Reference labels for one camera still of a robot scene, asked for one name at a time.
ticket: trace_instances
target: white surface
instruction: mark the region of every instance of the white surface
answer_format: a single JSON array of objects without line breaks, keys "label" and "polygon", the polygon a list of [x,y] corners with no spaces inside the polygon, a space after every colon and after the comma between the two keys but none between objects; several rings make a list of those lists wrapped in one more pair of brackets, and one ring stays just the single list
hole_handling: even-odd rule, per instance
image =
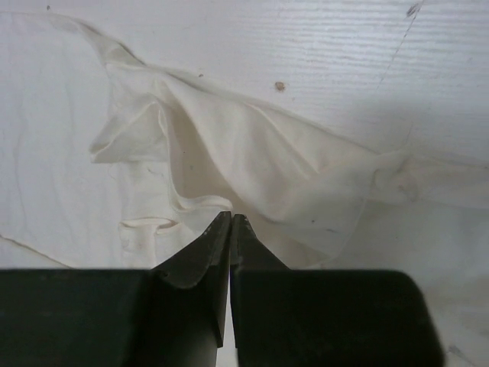
[{"label": "white surface", "polygon": [[79,36],[1,20],[0,234],[65,265],[121,267],[116,171],[87,154],[107,119],[105,71]]},{"label": "white surface", "polygon": [[0,238],[0,268],[65,268],[64,264],[48,258],[19,242]]},{"label": "white surface", "polygon": [[[0,4],[83,19],[147,63],[203,74],[369,148],[408,144],[458,161],[489,161],[484,1],[420,1],[410,17],[413,0]],[[283,93],[276,81],[285,83]]]}]

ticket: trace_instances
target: wood grain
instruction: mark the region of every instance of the wood grain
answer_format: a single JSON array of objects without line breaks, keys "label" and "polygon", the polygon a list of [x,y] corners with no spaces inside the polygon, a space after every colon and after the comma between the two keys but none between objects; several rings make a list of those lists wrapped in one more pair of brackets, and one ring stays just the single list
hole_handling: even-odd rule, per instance
[{"label": "wood grain", "polygon": [[[17,0],[377,151],[489,162],[489,2]],[[277,91],[276,82],[285,89]]]}]

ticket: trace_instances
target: white cloth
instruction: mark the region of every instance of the white cloth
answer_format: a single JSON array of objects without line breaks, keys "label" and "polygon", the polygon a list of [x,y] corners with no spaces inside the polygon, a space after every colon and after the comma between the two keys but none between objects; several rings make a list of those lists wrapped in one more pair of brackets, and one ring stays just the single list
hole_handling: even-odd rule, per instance
[{"label": "white cloth", "polygon": [[68,18],[0,20],[3,239],[152,267],[234,209],[289,266],[404,270],[451,364],[489,365],[487,168],[377,154]]}]

